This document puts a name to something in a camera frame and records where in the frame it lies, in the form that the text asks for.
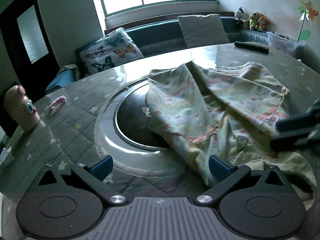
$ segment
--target door glass panel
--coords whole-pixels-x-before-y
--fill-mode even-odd
[[[31,63],[47,55],[49,52],[41,33],[34,5],[21,14],[17,21]]]

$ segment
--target butterfly pillow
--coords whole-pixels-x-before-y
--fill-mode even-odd
[[[107,34],[90,44],[80,57],[90,74],[141,59],[143,55],[123,28]]]

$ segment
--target plastic container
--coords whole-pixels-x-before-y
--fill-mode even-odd
[[[289,41],[285,38],[279,37],[272,32],[267,32],[269,46],[275,48],[291,57],[296,57],[296,51],[299,44],[294,41]]]

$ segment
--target black circular disc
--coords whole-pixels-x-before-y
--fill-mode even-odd
[[[39,211],[46,217],[61,218],[70,215],[76,209],[76,203],[68,197],[49,197],[39,205]]]
[[[91,192],[72,189],[55,193],[61,189],[48,187],[48,192],[26,193],[16,212],[23,231],[39,239],[71,239],[94,226],[103,212],[100,199]]]
[[[149,121],[143,109],[146,105],[146,84],[131,92],[120,104],[116,112],[116,122],[120,135],[132,142],[149,147],[168,147],[166,141],[149,129]]]
[[[305,208],[296,193],[249,191],[237,190],[220,202],[221,218],[234,231],[254,239],[281,239],[303,224]]]

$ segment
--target butterfly print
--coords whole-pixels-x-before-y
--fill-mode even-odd
[[[104,53],[105,51],[103,50],[103,46],[101,46],[96,52],[90,53],[86,55],[86,57],[89,57],[90,59],[94,59],[96,57],[101,57]]]
[[[115,64],[112,63],[111,56],[106,57],[104,64],[93,63],[91,66],[95,67],[99,72],[102,72],[106,69],[115,67]]]
[[[87,51],[88,49],[90,49],[92,46],[96,45],[97,41],[94,43],[91,43],[88,47],[86,47],[83,51]]]
[[[132,54],[137,53],[137,51],[134,49],[132,44],[128,44],[128,46],[125,50],[114,50],[113,52],[116,53],[120,58],[127,57],[127,54],[129,54],[129,53],[132,53]]]
[[[123,39],[121,33],[117,34],[116,39],[114,41],[105,41],[106,44],[110,45],[113,48],[118,46],[117,42],[120,44],[124,43],[124,39]]]

